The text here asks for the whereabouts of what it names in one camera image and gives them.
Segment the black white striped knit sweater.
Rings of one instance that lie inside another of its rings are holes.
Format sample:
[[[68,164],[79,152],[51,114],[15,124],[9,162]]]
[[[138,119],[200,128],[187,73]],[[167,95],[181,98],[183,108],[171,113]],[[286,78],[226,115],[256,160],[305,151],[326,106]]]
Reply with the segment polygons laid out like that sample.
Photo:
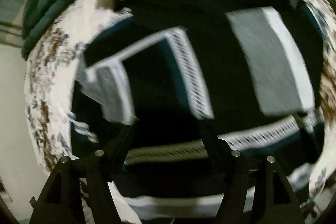
[[[303,0],[128,0],[80,53],[71,150],[129,133],[115,185],[142,220],[217,214],[226,147],[286,175],[321,155],[323,39]]]

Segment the floral white bed sheet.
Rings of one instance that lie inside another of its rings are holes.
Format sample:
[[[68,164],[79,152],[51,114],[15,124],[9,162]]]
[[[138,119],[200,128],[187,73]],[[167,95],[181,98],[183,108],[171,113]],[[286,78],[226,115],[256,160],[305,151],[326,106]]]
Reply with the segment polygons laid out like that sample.
[[[82,159],[72,154],[69,118],[79,55],[104,30],[130,15],[128,8],[117,7],[117,1],[76,0],[54,20],[29,54],[25,77],[27,124],[37,161],[47,172],[52,172],[63,156]],[[286,175],[299,202],[321,198],[327,180],[335,173],[335,13],[327,0],[303,1],[322,32],[319,110],[325,137],[314,164],[305,164]],[[108,186],[118,215],[125,222],[214,223],[215,216],[142,220],[114,181]]]

